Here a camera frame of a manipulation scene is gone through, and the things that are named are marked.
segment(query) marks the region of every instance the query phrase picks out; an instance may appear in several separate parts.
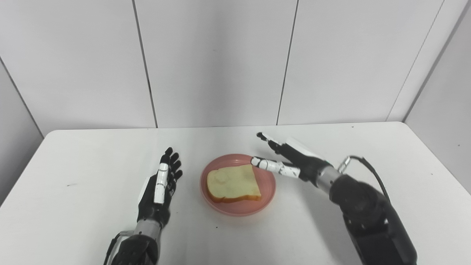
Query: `white fingertip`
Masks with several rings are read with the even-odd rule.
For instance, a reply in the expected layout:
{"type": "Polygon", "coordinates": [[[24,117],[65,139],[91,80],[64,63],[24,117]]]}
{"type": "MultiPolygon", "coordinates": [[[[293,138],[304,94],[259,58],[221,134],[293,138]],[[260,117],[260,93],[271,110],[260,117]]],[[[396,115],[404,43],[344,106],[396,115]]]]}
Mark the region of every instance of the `white fingertip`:
{"type": "Polygon", "coordinates": [[[160,171],[167,171],[167,170],[169,170],[169,165],[166,164],[166,163],[160,163],[159,170],[160,171]]]}
{"type": "Polygon", "coordinates": [[[250,160],[250,164],[252,164],[253,166],[258,167],[260,161],[261,161],[260,158],[258,158],[258,157],[252,157],[252,159],[250,160]]]}

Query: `white table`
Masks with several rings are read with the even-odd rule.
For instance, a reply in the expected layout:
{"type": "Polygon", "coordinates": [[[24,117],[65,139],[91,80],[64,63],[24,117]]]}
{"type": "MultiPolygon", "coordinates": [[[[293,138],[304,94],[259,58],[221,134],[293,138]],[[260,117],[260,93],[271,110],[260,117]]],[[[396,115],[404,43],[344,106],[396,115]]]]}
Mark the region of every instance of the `white table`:
{"type": "MultiPolygon", "coordinates": [[[[0,207],[2,264],[102,264],[110,239],[136,224],[138,194],[168,146],[184,176],[162,232],[159,265],[358,265],[341,212],[313,185],[276,176],[263,211],[229,217],[201,196],[212,159],[279,159],[255,134],[292,136],[337,166],[365,156],[382,177],[419,264],[471,264],[471,196],[402,123],[54,131],[0,207]]],[[[379,188],[359,164],[347,173],[379,188]]]]}

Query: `bread slice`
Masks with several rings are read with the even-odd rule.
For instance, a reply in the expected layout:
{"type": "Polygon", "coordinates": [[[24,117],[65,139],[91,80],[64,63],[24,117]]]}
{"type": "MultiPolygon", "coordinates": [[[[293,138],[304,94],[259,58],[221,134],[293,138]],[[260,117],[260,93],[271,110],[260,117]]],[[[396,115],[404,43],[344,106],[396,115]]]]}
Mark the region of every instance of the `bread slice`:
{"type": "Polygon", "coordinates": [[[214,202],[261,200],[252,165],[229,166],[209,172],[208,194],[214,202]]]}

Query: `black cable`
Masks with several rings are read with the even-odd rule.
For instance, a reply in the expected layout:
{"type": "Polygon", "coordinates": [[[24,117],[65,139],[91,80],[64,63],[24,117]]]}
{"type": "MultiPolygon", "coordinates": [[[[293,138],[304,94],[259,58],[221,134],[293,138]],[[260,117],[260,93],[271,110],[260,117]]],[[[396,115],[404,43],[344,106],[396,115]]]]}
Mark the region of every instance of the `black cable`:
{"type": "Polygon", "coordinates": [[[378,181],[380,187],[381,187],[381,190],[384,194],[384,196],[386,197],[386,199],[391,202],[391,200],[389,199],[389,195],[386,191],[386,188],[384,187],[384,184],[382,183],[382,180],[381,178],[379,177],[378,173],[376,172],[376,170],[373,168],[373,166],[364,158],[364,157],[357,157],[357,156],[350,156],[351,159],[355,159],[355,160],[358,160],[358,162],[362,163],[366,168],[368,168],[368,170],[371,171],[371,173],[373,173],[374,177],[376,178],[376,180],[378,181]]]}
{"type": "Polygon", "coordinates": [[[105,257],[105,262],[103,265],[106,265],[108,263],[108,259],[110,258],[111,252],[113,251],[114,246],[116,245],[116,242],[118,241],[118,238],[120,236],[120,233],[118,233],[110,242],[110,246],[108,247],[108,251],[106,252],[106,257],[105,257]]]}

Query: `robotic hand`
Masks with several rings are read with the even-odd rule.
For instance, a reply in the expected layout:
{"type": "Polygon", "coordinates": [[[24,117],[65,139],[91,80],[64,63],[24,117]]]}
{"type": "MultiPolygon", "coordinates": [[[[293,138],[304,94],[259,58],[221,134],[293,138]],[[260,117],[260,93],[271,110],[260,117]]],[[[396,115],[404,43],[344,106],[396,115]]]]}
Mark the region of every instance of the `robotic hand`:
{"type": "Polygon", "coordinates": [[[169,147],[160,160],[157,174],[147,180],[139,202],[138,223],[133,231],[123,231],[111,241],[105,265],[120,237],[128,236],[119,246],[111,265],[155,265],[159,258],[158,239],[161,229],[170,219],[170,201],[183,175],[178,153],[169,147]]]}
{"type": "Polygon", "coordinates": [[[349,156],[339,169],[335,169],[329,162],[310,153],[292,139],[280,144],[261,132],[257,136],[292,164],[253,157],[252,165],[309,181],[327,193],[330,201],[340,206],[350,238],[363,264],[416,264],[417,252],[378,174],[364,158],[349,156]],[[375,175],[383,194],[369,184],[343,174],[352,159],[361,162],[375,175]]]}

